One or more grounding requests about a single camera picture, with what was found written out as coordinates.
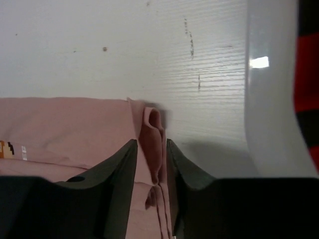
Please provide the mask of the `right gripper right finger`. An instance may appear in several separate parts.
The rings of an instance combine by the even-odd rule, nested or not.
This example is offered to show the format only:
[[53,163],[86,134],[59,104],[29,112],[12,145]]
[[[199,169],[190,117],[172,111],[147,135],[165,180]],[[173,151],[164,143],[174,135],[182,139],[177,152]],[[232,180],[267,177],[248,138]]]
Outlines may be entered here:
[[218,179],[170,139],[166,152],[175,239],[318,238],[318,179]]

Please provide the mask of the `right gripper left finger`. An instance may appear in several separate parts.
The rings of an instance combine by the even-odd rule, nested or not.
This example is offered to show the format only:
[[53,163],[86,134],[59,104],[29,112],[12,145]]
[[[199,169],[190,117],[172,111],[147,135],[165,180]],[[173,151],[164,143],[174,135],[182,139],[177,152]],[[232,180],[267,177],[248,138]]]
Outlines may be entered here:
[[67,181],[0,179],[3,239],[123,239],[137,165],[137,141]]

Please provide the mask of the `pink t shirt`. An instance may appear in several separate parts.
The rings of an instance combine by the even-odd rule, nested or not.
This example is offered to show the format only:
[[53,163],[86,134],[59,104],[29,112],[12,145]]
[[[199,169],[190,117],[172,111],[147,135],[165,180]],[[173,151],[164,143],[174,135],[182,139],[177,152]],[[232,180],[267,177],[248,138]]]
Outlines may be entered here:
[[65,181],[138,142],[126,237],[172,237],[165,130],[154,106],[136,100],[2,98],[1,175]]

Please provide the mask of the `white t shirt red print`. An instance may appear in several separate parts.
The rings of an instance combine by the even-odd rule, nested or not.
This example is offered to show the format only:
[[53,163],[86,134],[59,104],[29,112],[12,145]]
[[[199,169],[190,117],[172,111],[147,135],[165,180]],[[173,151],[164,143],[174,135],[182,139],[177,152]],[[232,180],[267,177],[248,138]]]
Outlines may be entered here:
[[319,164],[319,2],[300,0],[295,112],[312,160]]

